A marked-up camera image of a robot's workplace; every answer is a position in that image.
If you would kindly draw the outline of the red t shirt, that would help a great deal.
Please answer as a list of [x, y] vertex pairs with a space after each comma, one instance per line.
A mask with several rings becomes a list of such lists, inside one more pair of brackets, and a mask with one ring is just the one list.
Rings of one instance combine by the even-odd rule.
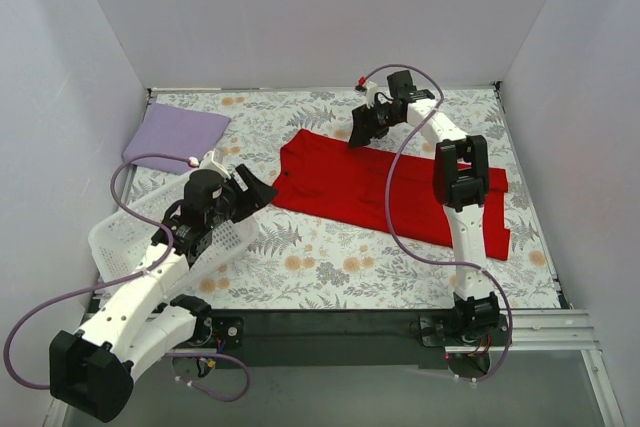
[[[301, 130], [280, 149], [273, 204], [387, 233], [384, 194], [394, 156]], [[426, 158], [401, 157], [391, 185], [392, 221], [399, 236], [450, 247], [448, 220], [432, 186], [434, 165]]]

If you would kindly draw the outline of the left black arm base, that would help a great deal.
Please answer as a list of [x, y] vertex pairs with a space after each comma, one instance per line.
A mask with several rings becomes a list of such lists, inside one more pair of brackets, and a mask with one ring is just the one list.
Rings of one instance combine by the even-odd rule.
[[242, 345], [243, 330], [244, 320], [241, 317], [203, 317], [196, 324], [194, 336], [187, 341], [187, 345], [224, 353]]

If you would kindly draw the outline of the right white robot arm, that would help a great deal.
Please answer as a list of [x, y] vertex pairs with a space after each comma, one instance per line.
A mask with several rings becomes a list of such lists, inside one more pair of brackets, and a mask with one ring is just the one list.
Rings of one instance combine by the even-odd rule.
[[484, 208], [490, 191], [488, 147], [484, 137], [470, 135], [449, 119], [436, 94], [418, 88], [412, 68], [398, 64], [387, 77], [388, 91], [362, 77], [355, 90], [364, 104], [352, 111], [353, 129], [348, 145], [365, 147], [389, 129], [406, 123], [411, 136], [421, 135], [435, 149], [433, 191], [448, 222], [456, 268], [452, 330], [464, 344], [475, 344], [500, 319], [498, 289], [486, 270]]

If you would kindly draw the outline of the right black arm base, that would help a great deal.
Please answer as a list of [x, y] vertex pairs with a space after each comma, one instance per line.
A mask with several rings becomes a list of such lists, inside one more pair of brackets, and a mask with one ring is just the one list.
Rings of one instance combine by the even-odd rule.
[[409, 333], [423, 347], [442, 348], [454, 379], [471, 384], [499, 366], [490, 359], [493, 347], [502, 349], [502, 363], [512, 344], [509, 316], [493, 292], [483, 298], [455, 296], [452, 308], [418, 315], [409, 323]]

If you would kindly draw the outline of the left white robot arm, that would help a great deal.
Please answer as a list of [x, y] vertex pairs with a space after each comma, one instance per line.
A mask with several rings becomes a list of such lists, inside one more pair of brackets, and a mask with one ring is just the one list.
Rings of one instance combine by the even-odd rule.
[[49, 346], [51, 395], [102, 422], [120, 414], [135, 382], [174, 347], [212, 343], [211, 306], [179, 287], [201, 256], [236, 254], [221, 233], [277, 196], [245, 165], [233, 174], [220, 167], [196, 169], [177, 187], [181, 194], [156, 221], [135, 279], [75, 332], [59, 332]]

